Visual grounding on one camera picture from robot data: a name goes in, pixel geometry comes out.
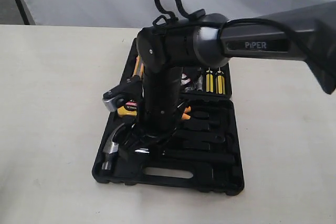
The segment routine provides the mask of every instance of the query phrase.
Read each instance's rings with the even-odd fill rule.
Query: gray floor
[[[14,0],[0,0],[0,24],[23,25]]]

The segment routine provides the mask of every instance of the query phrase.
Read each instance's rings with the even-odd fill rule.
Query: white tabletop
[[[245,190],[98,184],[102,94],[137,29],[0,26],[0,223],[336,223],[336,97],[301,62],[233,59]]]

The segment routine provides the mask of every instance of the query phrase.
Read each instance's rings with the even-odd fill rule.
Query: robotic arm
[[[336,2],[228,20],[221,14],[206,15],[203,9],[188,14],[181,0],[175,0],[185,18],[178,20],[160,0],[154,1],[169,18],[159,16],[152,27],[139,32],[136,40],[145,66],[136,119],[141,134],[146,136],[142,143],[159,142],[176,129],[183,113],[183,67],[218,68],[232,57],[300,60],[309,66],[325,93],[331,94],[336,88]],[[112,94],[105,97],[106,104],[116,97],[115,92]],[[113,102],[114,107],[123,104],[120,99]]]

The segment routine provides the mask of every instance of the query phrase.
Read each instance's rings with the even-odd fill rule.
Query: black plastic case
[[[121,80],[132,75],[137,55],[134,41]],[[92,169],[95,180],[99,183],[140,183],[239,194],[244,189],[244,177],[234,105],[230,100],[232,88],[228,64],[222,70],[226,80],[225,95],[202,91],[181,93],[190,100],[192,118],[181,121],[165,149],[165,156],[159,160],[152,160],[146,154],[132,155],[128,161],[118,157],[114,170],[109,174],[103,173],[103,147],[113,129],[121,123],[116,113],[110,113]],[[144,173],[147,167],[186,170],[193,177],[148,175]]]

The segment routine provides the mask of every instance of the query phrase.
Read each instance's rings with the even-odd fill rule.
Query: white table
[[[301,62],[230,62],[245,190],[98,184],[137,29],[0,26],[0,223],[336,223],[336,97]]]

